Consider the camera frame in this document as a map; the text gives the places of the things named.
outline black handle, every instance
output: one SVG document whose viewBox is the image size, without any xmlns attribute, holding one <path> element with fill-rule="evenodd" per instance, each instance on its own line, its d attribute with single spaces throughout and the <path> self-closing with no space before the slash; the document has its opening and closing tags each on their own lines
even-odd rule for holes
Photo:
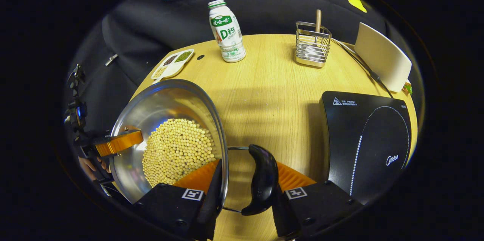
<svg viewBox="0 0 484 241">
<path fill-rule="evenodd" d="M 256 145 L 249 145 L 249 153 L 256 161 L 252 177 L 252 201 L 242 209 L 242 215 L 257 215 L 271 207 L 279 184 L 277 163 L 270 152 Z"/>
<path fill-rule="evenodd" d="M 93 171 L 93 174 L 101 184 L 106 184 L 108 182 L 114 181 L 112 174 L 108 173 L 102 168 L 101 162 L 97 160 L 97 157 L 89 158 L 89 160 L 92 162 L 92 165 L 96 167 L 96 170 Z M 104 161 L 106 162 L 106 168 L 108 168 L 109 160 L 105 159 Z"/>
</svg>

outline cable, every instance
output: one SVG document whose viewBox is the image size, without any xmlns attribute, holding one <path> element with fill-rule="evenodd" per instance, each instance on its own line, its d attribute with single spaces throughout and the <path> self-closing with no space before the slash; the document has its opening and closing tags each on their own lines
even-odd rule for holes
<svg viewBox="0 0 484 241">
<path fill-rule="evenodd" d="M 386 91 L 387 93 L 389 94 L 389 96 L 391 98 L 393 98 L 392 96 L 392 93 L 390 93 L 390 91 L 388 90 L 388 88 L 385 86 L 385 84 L 382 82 L 382 79 L 380 79 L 380 76 L 377 75 L 377 73 L 373 72 L 373 70 L 366 64 L 366 62 L 361 59 L 357 59 L 351 52 L 355 53 L 353 50 L 351 50 L 350 48 L 348 48 L 346 45 L 344 45 L 343 43 L 341 43 L 340 41 L 336 40 L 333 38 L 333 40 L 340 45 L 340 47 L 346 51 L 346 53 L 348 53 L 352 58 L 353 60 L 355 60 L 359 65 L 361 65 L 361 67 L 363 67 L 363 69 L 365 69 L 366 71 L 368 71 L 368 73 L 370 74 L 370 77 L 372 77 L 372 79 L 374 79 L 377 83 L 379 83 Z"/>
</svg>

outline pot handle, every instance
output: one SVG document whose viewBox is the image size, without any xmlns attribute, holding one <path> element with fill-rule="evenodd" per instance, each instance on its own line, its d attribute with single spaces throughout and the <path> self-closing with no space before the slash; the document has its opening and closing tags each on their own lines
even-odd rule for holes
<svg viewBox="0 0 484 241">
<path fill-rule="evenodd" d="M 256 161 L 256 171 L 251 184 L 252 201 L 241 213 L 257 215 L 273 204 L 279 185 L 279 172 L 276 160 L 269 151 L 257 145 L 249 145 L 249 153 Z"/>
</svg>

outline midea logo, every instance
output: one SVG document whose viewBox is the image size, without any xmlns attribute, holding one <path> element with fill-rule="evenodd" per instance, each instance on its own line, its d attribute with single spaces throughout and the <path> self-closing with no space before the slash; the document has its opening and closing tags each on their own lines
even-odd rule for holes
<svg viewBox="0 0 484 241">
<path fill-rule="evenodd" d="M 396 161 L 396 159 L 398 159 L 398 155 L 396 156 L 388 156 L 387 158 L 387 166 L 389 166 L 392 162 Z"/>
</svg>

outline metal clip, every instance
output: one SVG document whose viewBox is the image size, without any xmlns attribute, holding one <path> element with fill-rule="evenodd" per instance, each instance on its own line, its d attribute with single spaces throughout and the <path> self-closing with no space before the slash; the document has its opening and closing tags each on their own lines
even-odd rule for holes
<svg viewBox="0 0 484 241">
<path fill-rule="evenodd" d="M 118 54 L 114 54 L 113 56 L 109 57 L 109 60 L 104 65 L 108 66 L 117 57 L 118 57 Z"/>
</svg>

